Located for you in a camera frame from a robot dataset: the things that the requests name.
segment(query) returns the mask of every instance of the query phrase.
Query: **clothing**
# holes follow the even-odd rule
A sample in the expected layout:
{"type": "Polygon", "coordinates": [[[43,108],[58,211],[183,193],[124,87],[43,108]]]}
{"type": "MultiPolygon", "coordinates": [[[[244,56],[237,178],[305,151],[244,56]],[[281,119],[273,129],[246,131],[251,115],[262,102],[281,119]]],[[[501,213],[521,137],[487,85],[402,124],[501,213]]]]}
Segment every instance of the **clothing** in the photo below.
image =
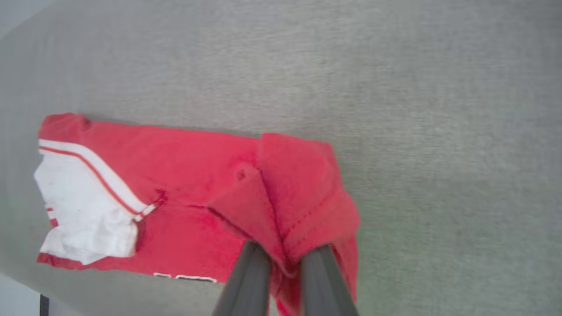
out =
{"type": "Polygon", "coordinates": [[[51,115],[35,180],[54,228],[54,267],[225,282],[245,239],[273,262],[270,292],[299,310],[298,262],[332,244],[355,297],[359,215],[330,145],[91,122],[51,115]]]}

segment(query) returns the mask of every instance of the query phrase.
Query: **gray table surface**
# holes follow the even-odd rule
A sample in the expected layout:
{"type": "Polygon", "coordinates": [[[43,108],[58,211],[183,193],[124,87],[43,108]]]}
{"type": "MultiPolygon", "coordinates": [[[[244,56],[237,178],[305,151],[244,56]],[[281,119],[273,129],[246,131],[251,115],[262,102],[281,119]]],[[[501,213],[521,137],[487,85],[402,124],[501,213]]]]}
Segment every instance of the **gray table surface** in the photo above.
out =
{"type": "Polygon", "coordinates": [[[362,315],[562,313],[562,2],[60,0],[0,40],[0,272],[84,315],[221,286],[35,263],[45,115],[334,145],[362,315]]]}

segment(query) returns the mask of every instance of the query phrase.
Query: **red fabric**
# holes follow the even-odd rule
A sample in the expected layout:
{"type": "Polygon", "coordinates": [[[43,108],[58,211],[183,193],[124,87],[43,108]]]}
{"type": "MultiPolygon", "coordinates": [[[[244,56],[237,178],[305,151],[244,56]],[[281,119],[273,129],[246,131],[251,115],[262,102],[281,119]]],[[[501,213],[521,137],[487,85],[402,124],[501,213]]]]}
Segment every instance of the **red fabric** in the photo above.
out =
{"type": "Polygon", "coordinates": [[[271,294],[298,315],[298,262],[331,243],[355,298],[359,215],[327,143],[281,134],[261,138],[45,118],[39,138],[78,143],[101,157],[137,197],[157,208],[137,223],[137,253],[89,265],[40,254],[67,269],[121,269],[225,282],[244,239],[271,256],[271,294]]]}

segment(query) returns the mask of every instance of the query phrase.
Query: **white stripe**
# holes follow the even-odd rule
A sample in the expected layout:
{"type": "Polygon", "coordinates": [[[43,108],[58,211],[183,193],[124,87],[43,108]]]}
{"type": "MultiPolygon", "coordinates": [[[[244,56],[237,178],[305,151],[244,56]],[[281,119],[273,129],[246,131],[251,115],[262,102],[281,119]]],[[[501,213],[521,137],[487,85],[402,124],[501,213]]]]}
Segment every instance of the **white stripe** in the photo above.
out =
{"type": "Polygon", "coordinates": [[[184,276],[183,274],[178,274],[176,276],[176,279],[201,280],[201,281],[211,281],[212,283],[216,283],[216,279],[210,277],[184,276]]]}
{"type": "Polygon", "coordinates": [[[144,204],[131,191],[129,186],[92,150],[76,143],[66,143],[57,141],[39,140],[39,146],[48,147],[56,150],[70,151],[79,154],[99,172],[103,180],[111,187],[113,192],[119,196],[131,209],[142,212],[149,205],[144,204]]]}

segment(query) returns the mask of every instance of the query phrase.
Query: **red stripe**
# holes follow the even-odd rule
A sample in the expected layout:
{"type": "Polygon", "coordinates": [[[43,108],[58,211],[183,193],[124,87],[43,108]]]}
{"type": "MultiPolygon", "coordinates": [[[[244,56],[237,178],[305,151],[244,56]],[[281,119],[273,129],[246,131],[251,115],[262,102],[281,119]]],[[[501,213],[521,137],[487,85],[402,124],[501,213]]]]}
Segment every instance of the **red stripe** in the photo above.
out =
{"type": "Polygon", "coordinates": [[[137,211],[133,210],[122,199],[120,199],[119,196],[117,196],[117,194],[115,194],[115,192],[111,189],[109,184],[107,184],[107,182],[102,178],[102,175],[94,168],[94,166],[88,160],[86,160],[84,157],[82,157],[82,155],[77,154],[75,152],[71,152],[71,151],[58,150],[58,149],[44,147],[44,146],[39,146],[39,148],[43,149],[43,150],[47,150],[47,151],[56,152],[57,154],[69,155],[69,156],[74,156],[76,158],[79,158],[83,163],[86,164],[86,166],[88,166],[90,168],[90,170],[92,170],[94,172],[94,174],[98,177],[99,181],[102,183],[104,188],[109,192],[109,194],[111,194],[111,196],[114,199],[116,199],[117,202],[119,202],[119,204],[121,204],[129,213],[131,213],[133,215],[137,215],[137,214],[141,213],[141,212],[137,212],[137,211]]]}

